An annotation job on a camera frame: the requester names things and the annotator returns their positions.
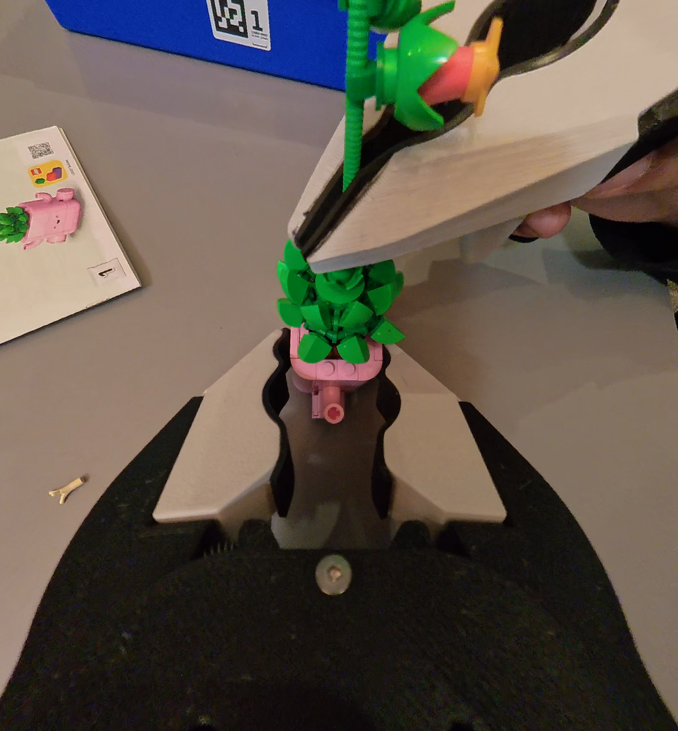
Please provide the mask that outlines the person's right hand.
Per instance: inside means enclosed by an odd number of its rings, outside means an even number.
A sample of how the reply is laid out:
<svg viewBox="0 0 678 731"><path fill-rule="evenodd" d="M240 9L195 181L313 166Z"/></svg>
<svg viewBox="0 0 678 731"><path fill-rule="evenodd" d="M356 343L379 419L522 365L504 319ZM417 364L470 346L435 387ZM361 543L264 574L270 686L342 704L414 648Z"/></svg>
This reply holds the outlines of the person's right hand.
<svg viewBox="0 0 678 731"><path fill-rule="evenodd" d="M614 222L678 228L678 136L583 196L527 215L514 234L553 237L568 224L573 207Z"/></svg>

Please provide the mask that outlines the green toy brick plant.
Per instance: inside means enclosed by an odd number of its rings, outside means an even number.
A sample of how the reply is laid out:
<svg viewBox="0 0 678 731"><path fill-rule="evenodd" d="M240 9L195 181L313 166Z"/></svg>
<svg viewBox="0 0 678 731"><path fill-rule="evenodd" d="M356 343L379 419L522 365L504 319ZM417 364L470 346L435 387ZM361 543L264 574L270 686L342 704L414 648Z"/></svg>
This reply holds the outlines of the green toy brick plant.
<svg viewBox="0 0 678 731"><path fill-rule="evenodd" d="M500 71L503 20L494 17L487 36L460 46L431 23L450 13L454 2L422 11L420 1L340 2L348 13L345 63L343 191L360 171L365 101L392 115L414 132L444 124L435 105L463 102L481 115ZM370 341L398 343L404 334L386 312L404 283L391 260L316 273L293 241L287 241L277 274L285 294L278 300L281 319L307 334L299 338L298 357L313 364L330 355L354 365L370 358Z"/></svg>

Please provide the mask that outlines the person's right forearm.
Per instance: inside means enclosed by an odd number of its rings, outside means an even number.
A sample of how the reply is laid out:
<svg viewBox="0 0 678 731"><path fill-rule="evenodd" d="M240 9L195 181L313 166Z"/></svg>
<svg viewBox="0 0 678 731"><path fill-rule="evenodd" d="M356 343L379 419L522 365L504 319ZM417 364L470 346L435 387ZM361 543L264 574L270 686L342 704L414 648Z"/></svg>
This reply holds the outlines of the person's right forearm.
<svg viewBox="0 0 678 731"><path fill-rule="evenodd" d="M593 233L625 268L678 285L678 228L655 222L613 222L590 214ZM678 313L675 315L678 325Z"/></svg>

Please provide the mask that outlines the pink toy brick pot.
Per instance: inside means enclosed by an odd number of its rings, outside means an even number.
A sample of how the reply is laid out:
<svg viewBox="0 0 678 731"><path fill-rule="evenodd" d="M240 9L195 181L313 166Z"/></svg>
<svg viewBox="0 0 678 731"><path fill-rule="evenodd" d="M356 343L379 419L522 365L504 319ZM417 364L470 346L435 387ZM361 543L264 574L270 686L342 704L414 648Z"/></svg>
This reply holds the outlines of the pink toy brick pot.
<svg viewBox="0 0 678 731"><path fill-rule="evenodd" d="M370 357L362 364L352 364L339 357L329 357L316 363L302 361L298 356L299 343L308 333L305 327L290 327L290 359L295 387L311 394L311 415L337 424L344 418L344 401L352 393L375 378L383 362L383 346L368 340Z"/></svg>

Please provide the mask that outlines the toy brick instruction booklet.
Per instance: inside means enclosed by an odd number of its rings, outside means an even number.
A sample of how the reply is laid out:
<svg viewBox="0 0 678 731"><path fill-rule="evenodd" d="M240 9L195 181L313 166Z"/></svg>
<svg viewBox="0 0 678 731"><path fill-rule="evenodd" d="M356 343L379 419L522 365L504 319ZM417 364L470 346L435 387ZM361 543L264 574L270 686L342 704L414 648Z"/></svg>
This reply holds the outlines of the toy brick instruction booklet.
<svg viewBox="0 0 678 731"><path fill-rule="evenodd" d="M140 285L62 130L0 140L0 345Z"/></svg>

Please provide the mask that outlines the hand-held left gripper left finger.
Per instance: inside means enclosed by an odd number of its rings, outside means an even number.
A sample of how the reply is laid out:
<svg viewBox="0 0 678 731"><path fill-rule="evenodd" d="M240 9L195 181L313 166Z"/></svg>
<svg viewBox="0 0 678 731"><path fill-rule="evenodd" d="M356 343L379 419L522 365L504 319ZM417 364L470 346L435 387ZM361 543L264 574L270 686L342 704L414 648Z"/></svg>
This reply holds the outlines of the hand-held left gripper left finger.
<svg viewBox="0 0 678 731"><path fill-rule="evenodd" d="M158 523L271 519L280 437L262 392L278 366L272 350L280 334L271 333L205 391L153 511Z"/></svg>

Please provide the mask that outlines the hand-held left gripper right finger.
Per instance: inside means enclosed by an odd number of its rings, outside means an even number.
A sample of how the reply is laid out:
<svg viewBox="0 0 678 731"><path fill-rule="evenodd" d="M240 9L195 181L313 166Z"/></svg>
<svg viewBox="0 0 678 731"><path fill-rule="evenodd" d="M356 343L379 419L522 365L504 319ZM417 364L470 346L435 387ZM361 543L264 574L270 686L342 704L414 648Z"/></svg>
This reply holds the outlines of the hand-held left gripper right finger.
<svg viewBox="0 0 678 731"><path fill-rule="evenodd" d="M432 535L450 521L504 521L458 398L401 349L384 353L377 408L373 501L391 535L413 520Z"/></svg>

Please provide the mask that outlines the blue plastic bin white label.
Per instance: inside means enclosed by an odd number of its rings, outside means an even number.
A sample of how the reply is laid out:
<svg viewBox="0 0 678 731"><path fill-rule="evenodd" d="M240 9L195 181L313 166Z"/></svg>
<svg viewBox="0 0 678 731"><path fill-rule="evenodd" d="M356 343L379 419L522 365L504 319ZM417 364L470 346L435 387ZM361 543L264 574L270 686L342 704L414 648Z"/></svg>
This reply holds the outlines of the blue plastic bin white label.
<svg viewBox="0 0 678 731"><path fill-rule="evenodd" d="M337 1L47 1L64 28L343 91Z"/></svg>

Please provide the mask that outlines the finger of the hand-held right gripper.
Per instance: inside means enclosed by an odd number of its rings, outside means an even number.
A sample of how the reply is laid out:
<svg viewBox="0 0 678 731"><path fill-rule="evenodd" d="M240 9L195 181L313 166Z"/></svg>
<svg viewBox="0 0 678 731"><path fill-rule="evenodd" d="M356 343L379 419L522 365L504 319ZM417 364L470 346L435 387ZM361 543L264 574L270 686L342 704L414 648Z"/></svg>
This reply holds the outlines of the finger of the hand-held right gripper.
<svg viewBox="0 0 678 731"><path fill-rule="evenodd" d="M328 272L480 232L585 194L638 138L639 116L678 89L678 2L600 2L575 48L504 71L480 117L395 151L317 249Z"/></svg>
<svg viewBox="0 0 678 731"><path fill-rule="evenodd" d="M502 18L485 37L460 45L437 29L454 9L444 2L339 2L347 14L345 117L289 223L300 249L317 249L352 208L386 159L443 134L453 115L482 114L499 77Z"/></svg>

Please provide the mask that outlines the small tan branch piece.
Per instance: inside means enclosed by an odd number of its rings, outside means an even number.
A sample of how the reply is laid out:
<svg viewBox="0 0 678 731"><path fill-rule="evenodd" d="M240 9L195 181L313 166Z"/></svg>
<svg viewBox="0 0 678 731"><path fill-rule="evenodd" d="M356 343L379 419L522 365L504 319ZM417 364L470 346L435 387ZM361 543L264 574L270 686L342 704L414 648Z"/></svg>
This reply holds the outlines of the small tan branch piece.
<svg viewBox="0 0 678 731"><path fill-rule="evenodd" d="M89 480L88 474L83 474L81 476L78 476L74 480L69 481L66 485L56 488L53 490L50 490L48 492L48 495L57 498L58 504L63 505L65 504L66 500L69 498L69 496L74 492L75 490L82 487L84 484L86 484Z"/></svg>

